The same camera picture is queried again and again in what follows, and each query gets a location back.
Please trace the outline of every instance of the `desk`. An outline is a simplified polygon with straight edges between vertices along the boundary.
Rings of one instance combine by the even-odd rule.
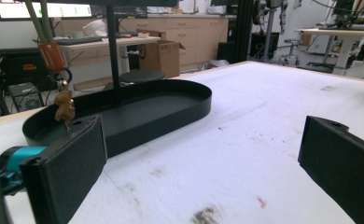
[[[343,41],[339,57],[333,69],[333,74],[348,76],[348,77],[364,77],[364,63],[354,69],[346,69],[348,57],[351,54],[351,48],[355,41],[364,38],[364,31],[351,31],[351,30],[319,30],[315,29],[298,29],[297,32],[306,35],[336,35]]]
[[[120,38],[116,39],[116,43],[119,48],[118,52],[118,66],[119,66],[119,74],[124,74],[130,71],[129,66],[129,57],[127,54],[127,46],[131,45],[140,45],[140,44],[150,44],[159,41],[159,37],[150,36],[148,38],[139,38],[139,37],[131,37],[131,38]],[[94,50],[94,49],[108,49],[109,44],[108,42],[93,42],[87,44],[80,44],[80,45],[70,45],[70,46],[63,46],[60,45],[60,50],[63,52],[65,59],[69,62],[71,59],[68,57],[68,54],[65,52],[68,50],[72,50],[73,52],[81,52],[85,50]]]
[[[364,139],[364,80],[252,62],[184,79],[211,88],[210,114],[109,159],[70,223],[354,223],[298,155],[307,115]],[[31,113],[0,118],[0,154],[26,145]],[[7,203],[33,223],[26,193]]]

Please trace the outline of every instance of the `black tray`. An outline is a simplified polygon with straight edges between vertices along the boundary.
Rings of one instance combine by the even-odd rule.
[[[112,157],[205,117],[211,110],[211,96],[202,84],[170,79],[99,91],[74,98],[73,125],[80,118],[101,114],[108,157]],[[51,105],[24,122],[28,145],[48,146],[66,134],[63,122],[54,119],[57,109]]]

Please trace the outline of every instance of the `black oval tray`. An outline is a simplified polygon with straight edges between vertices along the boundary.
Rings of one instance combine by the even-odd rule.
[[[208,87],[175,79],[99,91],[74,98],[73,125],[88,115],[101,114],[108,157],[113,157],[205,117],[211,97]],[[57,109],[50,105],[24,122],[28,145],[48,146],[66,134],[63,122],[54,119]]]

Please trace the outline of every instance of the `black metal pole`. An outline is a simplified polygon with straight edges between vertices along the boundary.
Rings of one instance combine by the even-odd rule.
[[[237,8],[237,22],[234,43],[234,61],[246,61],[248,44],[252,30],[252,8],[254,0],[239,0]]]
[[[119,67],[118,67],[118,46],[116,44],[116,20],[113,14],[113,6],[106,6],[106,22],[109,39],[110,66],[112,69],[113,90],[119,102]]]

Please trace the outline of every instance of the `white table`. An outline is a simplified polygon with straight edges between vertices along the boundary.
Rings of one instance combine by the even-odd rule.
[[[307,115],[364,139],[364,80],[265,63],[184,79],[211,88],[210,114],[109,159],[71,223],[354,223],[298,155]],[[26,145],[31,113],[0,118],[0,154]],[[16,224],[34,223],[26,193],[7,203]]]
[[[156,43],[159,40],[160,38],[156,36],[149,36],[147,38],[140,38],[133,36],[131,38],[116,39],[116,43],[119,48],[118,50],[119,74],[121,75],[130,71],[127,46]],[[81,52],[85,50],[97,50],[97,49],[108,49],[108,48],[109,48],[109,43],[107,41],[93,42],[93,43],[79,44],[79,45],[69,45],[69,46],[60,45],[60,50],[63,52],[68,50],[72,50],[73,52]],[[68,55],[66,53],[64,53],[63,55],[68,62],[71,61],[71,59],[68,58]]]
[[[338,39],[341,39],[343,41],[343,44],[336,65],[333,69],[333,74],[348,76],[348,77],[364,77],[364,63],[360,64],[355,68],[346,69],[347,60],[351,54],[351,48],[353,47],[354,42],[360,41],[364,38],[364,31],[319,30],[318,28],[298,29],[296,31],[306,35],[338,36]]]

